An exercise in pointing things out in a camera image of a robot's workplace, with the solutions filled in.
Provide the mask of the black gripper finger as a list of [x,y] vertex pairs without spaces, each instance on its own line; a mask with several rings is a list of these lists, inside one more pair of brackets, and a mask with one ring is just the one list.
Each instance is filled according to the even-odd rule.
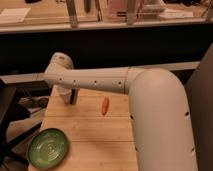
[[72,89],[71,90],[71,96],[70,96],[70,104],[75,105],[77,103],[78,98],[78,89]]

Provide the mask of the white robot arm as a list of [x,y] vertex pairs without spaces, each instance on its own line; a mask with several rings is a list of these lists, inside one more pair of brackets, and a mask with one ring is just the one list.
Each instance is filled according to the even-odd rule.
[[75,69],[56,52],[44,72],[50,85],[126,94],[139,171],[198,171],[187,93],[161,68]]

